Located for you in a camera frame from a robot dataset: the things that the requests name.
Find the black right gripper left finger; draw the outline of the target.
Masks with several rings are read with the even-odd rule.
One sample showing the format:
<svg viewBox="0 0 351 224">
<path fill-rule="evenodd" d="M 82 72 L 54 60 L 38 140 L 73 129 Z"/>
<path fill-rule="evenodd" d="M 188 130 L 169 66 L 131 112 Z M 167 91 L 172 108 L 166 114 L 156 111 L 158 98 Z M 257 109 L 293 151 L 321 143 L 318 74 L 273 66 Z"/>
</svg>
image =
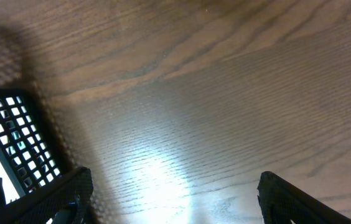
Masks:
<svg viewBox="0 0 351 224">
<path fill-rule="evenodd" d="M 76 168 L 0 208 L 0 223 L 84 223 L 92 192 L 91 170 Z"/>
</svg>

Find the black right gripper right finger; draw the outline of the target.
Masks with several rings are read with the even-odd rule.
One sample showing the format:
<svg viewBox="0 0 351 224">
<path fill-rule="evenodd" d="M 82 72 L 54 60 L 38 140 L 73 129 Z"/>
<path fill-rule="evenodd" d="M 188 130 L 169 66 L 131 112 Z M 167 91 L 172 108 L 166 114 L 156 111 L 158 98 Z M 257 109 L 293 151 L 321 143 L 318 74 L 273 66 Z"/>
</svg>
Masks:
<svg viewBox="0 0 351 224">
<path fill-rule="evenodd" d="M 265 224 L 351 224 L 351 219 L 273 172 L 261 174 L 257 189 Z"/>
</svg>

